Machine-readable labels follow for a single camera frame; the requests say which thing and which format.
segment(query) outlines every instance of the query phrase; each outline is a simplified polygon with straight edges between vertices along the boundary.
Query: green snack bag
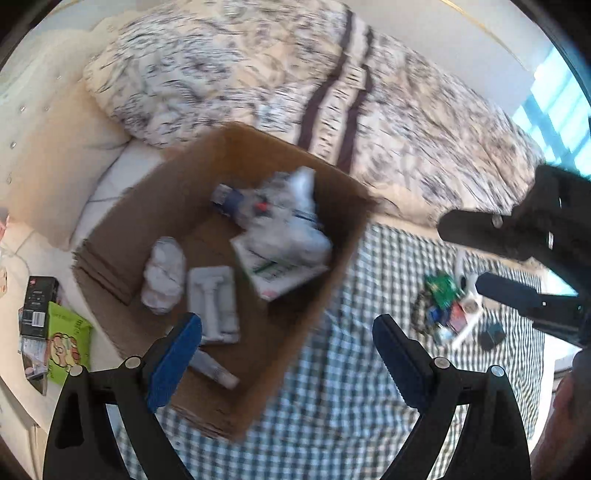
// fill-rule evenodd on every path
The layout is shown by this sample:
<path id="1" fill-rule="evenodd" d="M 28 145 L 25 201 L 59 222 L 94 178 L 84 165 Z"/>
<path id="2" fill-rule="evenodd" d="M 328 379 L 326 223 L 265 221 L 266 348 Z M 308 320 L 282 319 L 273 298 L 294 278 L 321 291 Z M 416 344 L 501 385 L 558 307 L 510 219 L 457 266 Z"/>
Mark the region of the green snack bag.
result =
<path id="1" fill-rule="evenodd" d="M 80 315 L 49 302 L 48 377 L 63 385 L 74 365 L 90 369 L 92 325 Z"/>
<path id="2" fill-rule="evenodd" d="M 426 277 L 425 286 L 431 292 L 437 306 L 442 310 L 447 310 L 458 294 L 456 282 L 446 273 Z"/>

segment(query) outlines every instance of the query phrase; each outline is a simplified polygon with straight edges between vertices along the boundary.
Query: clutter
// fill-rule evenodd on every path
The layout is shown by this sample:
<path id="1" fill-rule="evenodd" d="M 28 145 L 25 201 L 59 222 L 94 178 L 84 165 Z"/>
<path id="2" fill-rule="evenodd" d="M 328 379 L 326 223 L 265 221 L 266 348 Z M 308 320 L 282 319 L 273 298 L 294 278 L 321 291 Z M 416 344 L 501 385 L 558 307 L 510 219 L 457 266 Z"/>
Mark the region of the clutter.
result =
<path id="1" fill-rule="evenodd" d="M 470 335 L 478 321 L 482 317 L 482 295 L 476 290 L 476 280 L 478 280 L 477 273 L 470 273 L 463 275 L 465 282 L 464 296 L 459 301 L 460 307 L 464 312 L 465 322 L 460 330 L 456 330 L 457 337 L 453 339 L 452 348 L 457 349 L 466 338 Z"/>
<path id="2" fill-rule="evenodd" d="M 276 171 L 301 166 L 315 171 L 317 224 L 332 255 L 323 275 L 266 303 L 230 243 L 244 230 L 212 208 L 212 193 L 220 183 L 256 189 Z M 189 269 L 232 267 L 240 341 L 206 351 L 240 382 L 229 391 L 189 368 L 170 402 L 205 434 L 239 440 L 322 318 L 374 205 L 365 187 L 338 168 L 254 128 L 227 124 L 208 129 L 117 203 L 77 250 L 74 276 L 97 322 L 127 358 L 147 351 L 186 309 L 181 301 L 158 317 L 140 302 L 145 262 L 160 237 L 178 240 Z"/>
<path id="3" fill-rule="evenodd" d="M 232 238 L 230 243 L 256 294 L 265 301 L 273 301 L 329 269 L 326 265 L 297 267 L 262 258 L 246 246 L 245 235 Z"/>
<path id="4" fill-rule="evenodd" d="M 195 351 L 195 355 L 193 355 L 193 358 L 189 362 L 189 366 L 216 381 L 228 390 L 232 390 L 238 385 L 237 377 L 232 375 L 228 370 L 199 348 Z"/>
<path id="5" fill-rule="evenodd" d="M 466 328 L 466 314 L 461 305 L 454 301 L 450 309 L 449 321 L 447 322 L 454 332 L 459 334 Z"/>
<path id="6" fill-rule="evenodd" d="M 59 286 L 54 277 L 29 277 L 20 323 L 22 336 L 47 339 L 49 302 L 57 301 Z"/>
<path id="7" fill-rule="evenodd" d="M 8 291 L 8 272 L 6 267 L 0 267 L 0 299 L 6 295 Z"/>
<path id="8" fill-rule="evenodd" d="M 74 365 L 90 370 L 92 325 L 80 315 L 57 303 L 49 304 L 48 377 L 63 385 Z"/>
<path id="9" fill-rule="evenodd" d="M 221 184 L 212 203 L 247 230 L 242 244 L 266 260 L 313 267 L 325 264 L 330 240 L 317 227 L 312 200 L 314 170 L 275 173 L 256 190 Z"/>
<path id="10" fill-rule="evenodd" d="M 442 310 L 451 307 L 459 293 L 453 278 L 446 273 L 427 276 L 425 288 L 431 292 L 435 304 Z"/>
<path id="11" fill-rule="evenodd" d="M 145 266 L 145 283 L 141 299 L 156 315 L 170 312 L 180 302 L 184 290 L 186 261 L 177 241 L 164 236 L 159 238 Z"/>
<path id="12" fill-rule="evenodd" d="M 447 345 L 453 340 L 455 336 L 453 330 L 441 325 L 440 323 L 435 325 L 435 328 L 431 331 L 431 335 L 435 343 L 439 346 Z"/>
<path id="13" fill-rule="evenodd" d="M 25 377 L 45 395 L 47 390 L 47 335 L 50 302 L 59 301 L 59 282 L 54 277 L 30 276 L 23 307 L 18 312 L 19 345 Z"/>
<path id="14" fill-rule="evenodd" d="M 484 332 L 480 334 L 480 346 L 484 351 L 491 351 L 497 345 L 500 345 L 505 340 L 506 333 L 500 323 L 493 323 L 489 325 Z"/>
<path id="15" fill-rule="evenodd" d="M 187 306 L 190 312 L 201 317 L 202 344 L 236 343 L 240 340 L 232 267 L 189 270 Z"/>
<path id="16" fill-rule="evenodd" d="M 413 327 L 433 337 L 436 344 L 457 349 L 480 319 L 482 296 L 476 291 L 478 274 L 464 275 L 465 252 L 458 253 L 454 278 L 444 272 L 425 277 L 424 290 L 415 301 Z"/>

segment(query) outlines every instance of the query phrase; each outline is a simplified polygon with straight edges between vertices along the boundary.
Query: checkered bed sheet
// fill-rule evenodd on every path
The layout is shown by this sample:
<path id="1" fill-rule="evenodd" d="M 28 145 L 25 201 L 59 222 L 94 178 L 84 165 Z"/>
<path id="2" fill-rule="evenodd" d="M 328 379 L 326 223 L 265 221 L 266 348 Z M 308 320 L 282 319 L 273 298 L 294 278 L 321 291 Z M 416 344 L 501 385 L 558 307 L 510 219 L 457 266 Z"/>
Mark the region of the checkered bed sheet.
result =
<path id="1" fill-rule="evenodd" d="M 374 347 L 371 326 L 382 313 L 392 315 L 432 356 L 445 356 L 458 368 L 485 371 L 502 365 L 531 437 L 538 417 L 544 336 L 529 320 L 505 306 L 485 310 L 472 336 L 456 351 L 437 347 L 410 326 L 424 276 L 452 272 L 456 253 L 456 247 L 441 241 L 369 225 L 321 325 L 242 443 L 208 438 L 173 409 L 158 410 L 162 428 L 191 474 L 200 480 L 380 478 L 418 418 L 404 404 Z M 540 289 L 538 277 L 471 253 L 465 271 L 490 271 Z M 495 321 L 502 323 L 507 337 L 494 351 L 484 352 L 478 334 Z M 466 412 L 466 406 L 457 408 L 431 478 L 445 473 Z M 124 429 L 117 439 L 130 475 L 144 479 Z"/>

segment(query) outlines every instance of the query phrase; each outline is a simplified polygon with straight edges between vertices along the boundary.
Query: bag of chips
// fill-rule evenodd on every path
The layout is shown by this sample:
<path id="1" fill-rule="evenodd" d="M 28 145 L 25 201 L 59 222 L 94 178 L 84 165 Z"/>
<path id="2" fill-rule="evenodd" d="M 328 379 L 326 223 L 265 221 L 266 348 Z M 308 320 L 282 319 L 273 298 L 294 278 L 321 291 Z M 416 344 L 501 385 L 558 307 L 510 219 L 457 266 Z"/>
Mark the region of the bag of chips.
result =
<path id="1" fill-rule="evenodd" d="M 92 325 L 80 315 L 57 303 L 49 302 L 47 339 L 48 377 L 63 385 L 74 365 L 90 369 L 90 333 Z"/>

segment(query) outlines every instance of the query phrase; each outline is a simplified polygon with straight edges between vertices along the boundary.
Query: window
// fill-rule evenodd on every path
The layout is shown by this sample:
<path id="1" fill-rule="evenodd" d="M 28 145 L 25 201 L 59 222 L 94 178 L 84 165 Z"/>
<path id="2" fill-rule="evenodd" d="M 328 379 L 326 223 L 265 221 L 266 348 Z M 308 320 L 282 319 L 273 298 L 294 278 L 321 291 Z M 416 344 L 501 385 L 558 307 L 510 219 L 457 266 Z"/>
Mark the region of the window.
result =
<path id="1" fill-rule="evenodd" d="M 591 108 L 558 50 L 550 51 L 534 76 L 531 94 L 513 121 L 531 135 L 548 163 L 591 175 Z"/>

